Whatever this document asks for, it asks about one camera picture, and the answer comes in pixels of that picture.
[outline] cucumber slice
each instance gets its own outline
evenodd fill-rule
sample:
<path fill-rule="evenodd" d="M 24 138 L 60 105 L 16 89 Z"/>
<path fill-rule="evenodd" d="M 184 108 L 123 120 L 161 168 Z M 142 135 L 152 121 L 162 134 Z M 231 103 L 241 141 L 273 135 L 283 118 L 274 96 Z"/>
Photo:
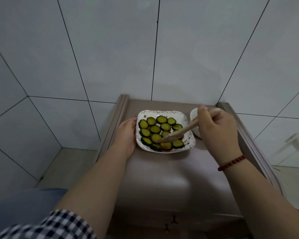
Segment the cucumber slice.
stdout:
<path fill-rule="evenodd" d="M 176 120 L 174 118 L 170 117 L 170 118 L 168 118 L 167 123 L 169 125 L 174 125 L 174 124 L 176 124 Z"/>
<path fill-rule="evenodd" d="M 169 125 L 168 123 L 161 124 L 161 130 L 170 131 L 171 130 L 171 125 Z"/>
<path fill-rule="evenodd" d="M 184 147 L 184 143 L 181 140 L 176 140 L 172 142 L 172 147 L 173 148 L 182 148 Z"/>
<path fill-rule="evenodd" d="M 148 123 L 150 126 L 156 124 L 156 120 L 155 120 L 154 117 L 148 117 L 146 121 L 147 121 L 147 123 Z"/>
<path fill-rule="evenodd" d="M 167 136 L 168 134 L 170 134 L 171 132 L 168 132 L 168 131 L 164 131 L 164 132 L 162 132 L 162 137 L 165 137 L 165 136 Z"/>
<path fill-rule="evenodd" d="M 171 126 L 173 128 L 173 130 L 180 130 L 183 128 L 183 126 L 181 124 L 175 124 L 173 126 Z"/>
<path fill-rule="evenodd" d="M 154 144 L 154 143 L 152 144 L 151 149 L 153 149 L 154 151 L 157 151 L 157 152 L 161 152 L 162 151 L 161 145 Z"/>
<path fill-rule="evenodd" d="M 142 128 L 142 129 L 140 130 L 140 135 L 141 135 L 142 137 L 146 137 L 146 138 L 148 138 L 148 137 L 150 136 L 150 131 L 147 130 L 146 128 Z"/>
<path fill-rule="evenodd" d="M 145 146 L 149 146 L 149 147 L 153 144 L 149 138 L 145 138 L 145 137 L 141 138 L 141 143 L 144 144 Z"/>
<path fill-rule="evenodd" d="M 153 125 L 153 126 L 151 126 L 150 131 L 152 133 L 160 133 L 161 132 L 161 128 L 158 125 Z"/>
<path fill-rule="evenodd" d="M 157 143 L 158 140 L 160 140 L 162 138 L 162 136 L 158 133 L 154 133 L 150 139 L 152 140 L 153 143 Z"/>
<path fill-rule="evenodd" d="M 138 126 L 139 126 L 140 128 L 148 128 L 148 127 L 149 127 L 149 124 L 147 123 L 146 120 L 142 119 L 142 120 L 140 120 L 140 121 L 138 122 Z"/>
<path fill-rule="evenodd" d="M 166 123 L 167 122 L 167 117 L 164 117 L 164 116 L 158 116 L 156 117 L 156 120 L 159 124 L 162 124 L 162 123 Z"/>
<path fill-rule="evenodd" d="M 161 147 L 165 151 L 170 151 L 172 145 L 171 145 L 171 142 L 163 142 L 163 143 L 161 143 Z"/>
<path fill-rule="evenodd" d="M 174 132 L 176 132 L 177 130 L 175 130 Z M 184 138 L 184 135 L 182 137 L 179 138 L 179 140 L 182 140 Z"/>

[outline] person's right arm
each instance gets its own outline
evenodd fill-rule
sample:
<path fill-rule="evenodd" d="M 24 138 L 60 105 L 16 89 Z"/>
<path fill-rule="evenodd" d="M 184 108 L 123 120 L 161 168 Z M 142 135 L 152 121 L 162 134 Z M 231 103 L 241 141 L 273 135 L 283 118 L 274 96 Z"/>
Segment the person's right arm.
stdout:
<path fill-rule="evenodd" d="M 198 119 L 204 144 L 219 166 L 242 155 L 232 115 L 222 110 L 211 118 L 201 105 Z M 254 238 L 299 238 L 299 211 L 247 159 L 224 173 Z"/>

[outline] white cup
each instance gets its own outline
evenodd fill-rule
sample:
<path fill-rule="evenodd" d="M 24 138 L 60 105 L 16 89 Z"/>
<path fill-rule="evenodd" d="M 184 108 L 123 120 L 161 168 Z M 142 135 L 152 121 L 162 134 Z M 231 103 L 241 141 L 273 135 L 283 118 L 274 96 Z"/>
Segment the white cup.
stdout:
<path fill-rule="evenodd" d="M 197 108 L 193 109 L 190 112 L 190 122 L 193 121 L 193 119 L 197 116 Z M 192 129 L 193 133 L 198 136 L 199 138 L 201 138 L 200 133 L 199 133 L 199 128 L 196 126 Z"/>

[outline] red beaded bracelet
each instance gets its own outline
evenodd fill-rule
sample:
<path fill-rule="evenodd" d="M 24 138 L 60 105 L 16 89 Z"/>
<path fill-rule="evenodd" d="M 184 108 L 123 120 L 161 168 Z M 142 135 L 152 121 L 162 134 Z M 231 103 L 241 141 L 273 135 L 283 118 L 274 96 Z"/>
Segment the red beaded bracelet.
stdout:
<path fill-rule="evenodd" d="M 230 162 L 228 162 L 227 164 L 223 165 L 223 166 L 220 166 L 218 168 L 218 171 L 223 171 L 227 168 L 229 168 L 230 166 L 234 165 L 234 164 L 237 164 L 239 163 L 240 161 L 244 160 L 246 157 L 244 155 L 234 159 L 234 160 L 231 160 Z"/>

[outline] black and white checkered shirt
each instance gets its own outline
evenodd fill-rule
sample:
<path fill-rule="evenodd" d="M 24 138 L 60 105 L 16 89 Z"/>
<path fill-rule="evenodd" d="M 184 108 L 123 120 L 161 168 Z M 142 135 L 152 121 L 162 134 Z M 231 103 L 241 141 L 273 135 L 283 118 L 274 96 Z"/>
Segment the black and white checkered shirt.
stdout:
<path fill-rule="evenodd" d="M 0 239 L 96 239 L 89 224 L 67 210 L 52 211 L 39 225 L 13 225 L 0 232 Z"/>

